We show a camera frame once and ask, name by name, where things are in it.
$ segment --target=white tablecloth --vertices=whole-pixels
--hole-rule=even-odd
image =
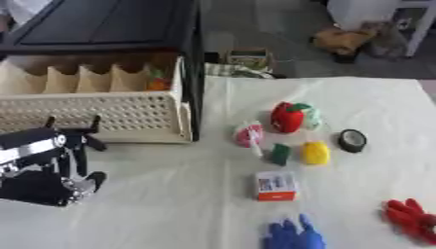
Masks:
[[[65,209],[0,201],[1,248],[256,249],[269,222],[309,214],[328,248],[418,248],[379,217],[390,198],[415,197],[436,213],[436,109],[418,82],[358,78],[247,80],[209,78],[202,139],[192,145],[112,145],[91,153],[91,169],[109,180],[100,192]],[[256,159],[231,141],[234,125],[261,119],[279,101],[318,107],[316,132],[269,133],[262,144],[297,146],[325,140],[327,166],[285,168]],[[367,134],[358,155],[331,135]],[[257,202],[252,176],[292,170],[293,202]]]

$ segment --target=blue glove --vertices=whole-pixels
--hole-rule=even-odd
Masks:
[[[306,215],[300,215],[300,223],[303,227],[300,234],[290,220],[270,224],[270,236],[264,238],[264,249],[324,249],[322,236],[314,230]]]

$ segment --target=chair leg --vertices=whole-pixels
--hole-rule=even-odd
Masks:
[[[428,29],[430,29],[434,20],[436,19],[436,0],[432,0],[430,6],[425,12],[424,16],[419,22],[417,31],[415,31],[412,40],[409,42],[408,50],[406,53],[407,57],[412,57],[417,52],[420,43],[427,35]]]

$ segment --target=red and white box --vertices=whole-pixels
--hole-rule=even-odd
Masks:
[[[259,172],[255,181],[259,201],[294,200],[297,195],[297,186],[290,171]]]

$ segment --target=black drawer cabinet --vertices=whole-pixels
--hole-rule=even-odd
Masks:
[[[54,0],[5,37],[3,54],[173,52],[184,57],[182,101],[200,138],[204,58],[198,0]]]

